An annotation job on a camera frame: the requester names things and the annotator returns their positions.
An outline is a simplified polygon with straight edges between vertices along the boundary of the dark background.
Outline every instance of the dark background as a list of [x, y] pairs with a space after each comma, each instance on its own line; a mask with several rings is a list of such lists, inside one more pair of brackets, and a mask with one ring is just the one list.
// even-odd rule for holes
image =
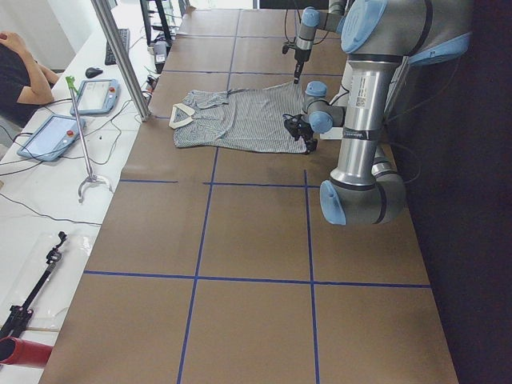
[[[437, 96], [388, 127], [421, 159], [407, 201], [460, 384], [512, 383], [511, 8], [475, 1], [469, 51], [412, 69], [390, 116]], [[414, 158], [394, 154], [404, 179], [415, 176]]]

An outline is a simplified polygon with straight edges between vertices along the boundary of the person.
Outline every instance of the person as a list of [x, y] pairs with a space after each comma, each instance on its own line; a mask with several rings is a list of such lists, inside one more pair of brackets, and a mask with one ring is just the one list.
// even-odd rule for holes
[[0, 32], [0, 115], [23, 128], [40, 106], [54, 101], [58, 75], [37, 63], [15, 32]]

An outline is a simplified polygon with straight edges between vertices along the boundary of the green clip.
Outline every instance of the green clip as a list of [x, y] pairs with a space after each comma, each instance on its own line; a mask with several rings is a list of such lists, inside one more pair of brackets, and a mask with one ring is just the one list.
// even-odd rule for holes
[[74, 92], [76, 94], [78, 94], [78, 90], [76, 89], [76, 87], [74, 86], [74, 76], [66, 76], [66, 82], [67, 82], [67, 87], [70, 89], [70, 90], [74, 90]]

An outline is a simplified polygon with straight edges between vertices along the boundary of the white table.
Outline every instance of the white table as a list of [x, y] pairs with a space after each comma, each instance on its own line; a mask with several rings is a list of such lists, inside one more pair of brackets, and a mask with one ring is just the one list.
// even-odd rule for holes
[[[130, 28], [130, 60], [138, 77], [138, 83], [142, 85], [148, 74], [154, 75], [154, 61], [147, 52], [140, 6], [137, 3], [123, 3], [113, 9], [113, 14], [119, 28]], [[85, 79], [85, 69], [90, 66], [103, 69], [103, 74], [96, 77], [98, 79], [119, 80], [120, 95], [114, 110], [105, 117], [85, 117], [86, 144], [91, 159], [96, 162], [107, 160], [112, 145], [118, 138], [110, 160], [104, 165], [92, 164], [94, 173], [108, 177], [115, 189], [121, 169], [137, 136], [140, 118], [132, 102], [125, 105], [125, 102], [130, 100], [130, 94], [118, 66], [104, 65], [105, 44], [106, 39], [102, 30], [92, 33], [54, 86], [53, 94], [55, 100], [69, 98], [70, 92], [64, 77], [73, 75], [75, 85], [78, 87], [81, 80]], [[123, 105], [125, 105], [124, 110], [114, 120], [118, 129], [107, 123], [103, 128], [95, 131], [115, 116]], [[70, 101], [50, 106], [54, 113], [64, 115], [70, 114], [70, 107]], [[23, 132], [34, 132], [49, 115], [48, 110], [41, 108]], [[18, 138], [20, 143], [25, 140], [26, 138]], [[23, 159], [16, 155], [18, 148], [18, 145], [13, 144], [0, 162], [0, 174], [24, 170], [37, 164], [35, 160], [16, 162]], [[64, 156], [69, 158], [82, 156], [82, 148], [78, 140], [64, 153]], [[105, 185], [98, 184], [85, 189], [85, 199], [83, 203], [79, 203], [78, 186], [86, 176], [83, 158], [60, 158], [57, 162], [44, 162], [21, 173], [0, 176], [0, 180], [5, 183], [0, 193], [54, 218], [101, 224], [113, 194]], [[35, 313], [29, 327], [36, 326], [46, 330], [28, 330], [22, 335], [28, 340], [53, 345], [100, 225], [56, 222], [37, 216], [24, 206], [0, 196], [0, 228], [0, 244], [2, 244], [0, 303], [3, 302], [0, 307], [1, 324], [7, 319], [10, 304], [21, 305], [46, 268], [46, 255], [51, 247], [58, 243], [58, 232], [64, 231], [68, 234], [68, 241], [61, 247], [62, 261], [32, 305]], [[53, 319], [44, 319], [55, 314], [56, 317]], [[40, 369], [3, 366], [0, 370], [0, 383], [36, 383], [41, 374]]]

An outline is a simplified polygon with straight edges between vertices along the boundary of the brown table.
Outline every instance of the brown table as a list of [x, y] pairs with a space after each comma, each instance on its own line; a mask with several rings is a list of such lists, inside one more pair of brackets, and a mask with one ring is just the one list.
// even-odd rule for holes
[[[188, 91], [291, 80], [283, 19], [185, 17], [40, 383], [457, 382], [408, 211], [379, 226], [322, 216], [339, 142], [174, 147]], [[302, 80], [332, 95], [344, 63], [329, 36]]]

